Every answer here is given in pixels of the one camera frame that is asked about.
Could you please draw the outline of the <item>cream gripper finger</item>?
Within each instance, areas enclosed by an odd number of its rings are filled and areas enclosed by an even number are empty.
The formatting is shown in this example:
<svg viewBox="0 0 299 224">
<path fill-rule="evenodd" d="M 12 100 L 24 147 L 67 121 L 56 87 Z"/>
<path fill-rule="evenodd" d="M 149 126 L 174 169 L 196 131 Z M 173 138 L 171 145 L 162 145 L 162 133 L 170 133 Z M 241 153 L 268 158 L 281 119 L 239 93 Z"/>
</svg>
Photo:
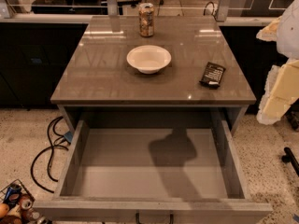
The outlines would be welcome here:
<svg viewBox="0 0 299 224">
<path fill-rule="evenodd" d="M 272 20 L 268 25 L 261 29 L 256 37 L 262 41 L 277 41 L 277 30 L 280 22 L 280 17 Z"/>
<path fill-rule="evenodd" d="M 267 75 L 256 119 L 264 125 L 279 121 L 299 99 L 299 60 L 273 65 Z"/>
</svg>

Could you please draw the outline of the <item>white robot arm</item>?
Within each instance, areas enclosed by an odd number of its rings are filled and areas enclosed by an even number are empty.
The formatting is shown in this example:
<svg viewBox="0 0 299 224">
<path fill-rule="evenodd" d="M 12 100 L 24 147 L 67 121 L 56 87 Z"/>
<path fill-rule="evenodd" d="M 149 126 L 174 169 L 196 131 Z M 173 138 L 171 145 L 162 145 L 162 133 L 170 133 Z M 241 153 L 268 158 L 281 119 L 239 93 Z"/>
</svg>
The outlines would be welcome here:
<svg viewBox="0 0 299 224">
<path fill-rule="evenodd" d="M 264 86 L 256 119 L 264 125 L 279 121 L 299 99 L 299 0 L 258 32 L 263 41 L 275 41 L 279 54 L 288 58 L 281 66 L 273 65 Z"/>
</svg>

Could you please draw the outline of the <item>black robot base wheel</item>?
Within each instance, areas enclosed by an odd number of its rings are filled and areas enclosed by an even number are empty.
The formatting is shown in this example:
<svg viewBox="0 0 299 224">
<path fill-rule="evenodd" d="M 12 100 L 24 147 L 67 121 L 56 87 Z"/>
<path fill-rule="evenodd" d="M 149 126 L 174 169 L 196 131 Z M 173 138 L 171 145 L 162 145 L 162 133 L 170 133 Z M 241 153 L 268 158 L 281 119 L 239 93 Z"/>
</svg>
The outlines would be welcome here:
<svg viewBox="0 0 299 224">
<path fill-rule="evenodd" d="M 284 163 L 290 163 L 292 165 L 292 168 L 299 176 L 299 162 L 295 158 L 294 154 L 292 153 L 292 150 L 289 147 L 284 148 L 285 154 L 281 157 L 281 160 Z"/>
</svg>

